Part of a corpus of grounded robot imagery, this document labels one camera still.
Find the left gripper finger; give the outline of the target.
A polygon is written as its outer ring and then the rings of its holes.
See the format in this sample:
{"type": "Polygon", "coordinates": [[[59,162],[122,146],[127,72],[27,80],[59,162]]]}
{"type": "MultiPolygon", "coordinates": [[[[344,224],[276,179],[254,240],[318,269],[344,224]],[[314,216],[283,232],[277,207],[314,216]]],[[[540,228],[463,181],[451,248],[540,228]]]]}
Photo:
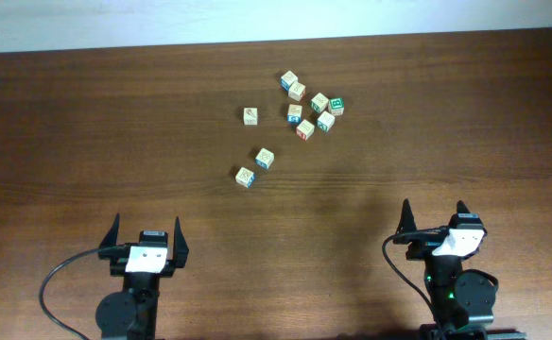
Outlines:
{"type": "Polygon", "coordinates": [[[179,217],[175,220],[174,227],[174,245],[173,245],[173,263],[175,267],[185,267],[189,255],[189,247],[181,229],[179,217]]]}
{"type": "Polygon", "coordinates": [[[117,238],[118,238],[118,231],[119,231],[119,224],[120,224],[120,214],[117,213],[115,215],[115,218],[112,222],[112,226],[102,239],[102,241],[99,244],[100,248],[108,248],[108,247],[115,247],[117,238]]]}

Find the wooden block shell drawing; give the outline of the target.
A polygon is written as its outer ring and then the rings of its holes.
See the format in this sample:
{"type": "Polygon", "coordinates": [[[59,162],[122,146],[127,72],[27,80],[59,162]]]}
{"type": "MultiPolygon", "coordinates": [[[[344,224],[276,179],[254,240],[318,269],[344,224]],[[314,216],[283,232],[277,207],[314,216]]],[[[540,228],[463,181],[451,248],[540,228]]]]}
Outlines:
{"type": "Polygon", "coordinates": [[[235,175],[235,181],[246,188],[250,188],[255,181],[255,174],[248,168],[241,167],[235,175]]]}

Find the wooden block red U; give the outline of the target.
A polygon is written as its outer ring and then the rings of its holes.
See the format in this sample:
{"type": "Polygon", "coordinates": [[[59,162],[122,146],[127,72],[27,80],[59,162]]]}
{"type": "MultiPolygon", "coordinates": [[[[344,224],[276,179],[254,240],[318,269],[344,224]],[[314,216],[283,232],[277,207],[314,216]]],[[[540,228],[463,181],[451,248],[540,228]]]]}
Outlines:
{"type": "Polygon", "coordinates": [[[296,127],[296,134],[307,141],[315,131],[315,126],[308,120],[302,120],[296,127]]]}

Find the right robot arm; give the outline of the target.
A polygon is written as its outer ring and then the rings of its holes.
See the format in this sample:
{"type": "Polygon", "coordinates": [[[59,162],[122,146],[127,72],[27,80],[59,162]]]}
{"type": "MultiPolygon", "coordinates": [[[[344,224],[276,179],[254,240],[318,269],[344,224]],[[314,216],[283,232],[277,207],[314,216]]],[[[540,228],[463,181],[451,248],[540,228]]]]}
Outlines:
{"type": "Polygon", "coordinates": [[[462,262],[473,257],[487,231],[482,220],[459,201],[445,226],[418,229],[408,200],[390,241],[406,245],[405,257],[425,265],[425,290],[434,319],[419,328],[421,339],[485,339],[485,328],[493,322],[498,279],[477,269],[464,269],[462,262]]]}

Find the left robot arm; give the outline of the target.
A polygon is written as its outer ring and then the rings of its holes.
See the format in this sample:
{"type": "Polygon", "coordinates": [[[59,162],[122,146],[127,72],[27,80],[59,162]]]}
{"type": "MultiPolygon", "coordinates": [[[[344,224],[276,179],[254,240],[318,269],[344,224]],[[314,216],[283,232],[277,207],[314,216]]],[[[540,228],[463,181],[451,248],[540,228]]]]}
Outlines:
{"type": "Polygon", "coordinates": [[[110,275],[123,279],[122,289],[105,296],[95,311],[101,337],[146,340],[156,334],[160,280],[185,267],[189,247],[179,219],[174,231],[142,230],[136,243],[117,243],[120,216],[99,244],[98,258],[110,262],[110,275]]]}

